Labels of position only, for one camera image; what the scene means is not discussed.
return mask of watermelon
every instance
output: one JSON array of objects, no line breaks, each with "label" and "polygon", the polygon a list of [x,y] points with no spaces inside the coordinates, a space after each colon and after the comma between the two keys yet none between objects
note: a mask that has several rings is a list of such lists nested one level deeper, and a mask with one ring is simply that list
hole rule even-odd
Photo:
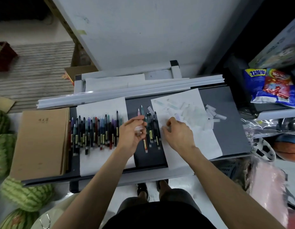
[{"label": "watermelon", "polygon": [[15,149],[16,136],[13,134],[0,135],[0,178],[8,175]]},{"label": "watermelon", "polygon": [[20,181],[10,176],[3,181],[0,190],[3,196],[28,212],[39,211],[54,194],[51,184],[24,187]]},{"label": "watermelon", "polygon": [[0,110],[0,134],[8,133],[8,130],[10,128],[10,119],[8,118],[8,115]]},{"label": "watermelon", "polygon": [[39,212],[27,212],[22,209],[16,209],[0,224],[0,229],[31,229],[38,217]]}]

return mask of black shoe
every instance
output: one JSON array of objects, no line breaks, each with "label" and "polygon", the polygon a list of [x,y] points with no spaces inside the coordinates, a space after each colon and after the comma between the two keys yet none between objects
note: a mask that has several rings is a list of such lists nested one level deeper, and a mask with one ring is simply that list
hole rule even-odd
[{"label": "black shoe", "polygon": [[156,182],[158,192],[160,192],[160,181],[161,181],[161,180],[158,180],[158,181]]},{"label": "black shoe", "polygon": [[145,183],[139,183],[137,184],[137,195],[139,196],[139,194],[144,191],[147,194],[147,201],[150,201],[150,196],[148,194],[148,188],[147,185]]}]

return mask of snack bag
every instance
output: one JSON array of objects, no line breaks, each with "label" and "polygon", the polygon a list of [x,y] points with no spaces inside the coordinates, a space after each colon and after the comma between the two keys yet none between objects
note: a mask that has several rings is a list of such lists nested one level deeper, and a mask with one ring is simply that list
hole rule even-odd
[{"label": "snack bag", "polygon": [[295,108],[295,86],[291,76],[276,69],[244,70],[246,88],[252,95],[251,103],[279,103]]}]

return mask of corrugated mat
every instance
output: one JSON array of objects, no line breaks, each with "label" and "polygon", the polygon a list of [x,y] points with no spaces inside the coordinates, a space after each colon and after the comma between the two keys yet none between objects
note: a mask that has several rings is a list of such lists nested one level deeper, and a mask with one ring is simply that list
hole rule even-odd
[{"label": "corrugated mat", "polygon": [[11,47],[19,57],[8,72],[0,72],[0,96],[16,101],[9,113],[36,109],[42,97],[73,93],[72,83],[62,78],[71,64],[73,41]]}]

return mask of gray shorts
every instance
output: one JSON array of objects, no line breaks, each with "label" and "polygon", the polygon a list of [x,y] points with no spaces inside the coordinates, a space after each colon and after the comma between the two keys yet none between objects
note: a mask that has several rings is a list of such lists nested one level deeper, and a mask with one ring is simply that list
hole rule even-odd
[{"label": "gray shorts", "polygon": [[[178,201],[178,202],[184,202],[186,204],[191,205],[192,207],[194,207],[195,209],[197,209],[200,213],[201,210],[199,209],[198,205],[195,203],[195,201],[193,200],[192,196],[185,190],[183,189],[170,189],[168,191],[166,191],[162,196],[160,201]],[[131,206],[136,206],[136,205],[140,205],[140,204],[145,204],[148,203],[147,200],[139,198],[139,197],[130,197],[125,199],[118,211],[117,214],[128,208]]]}]

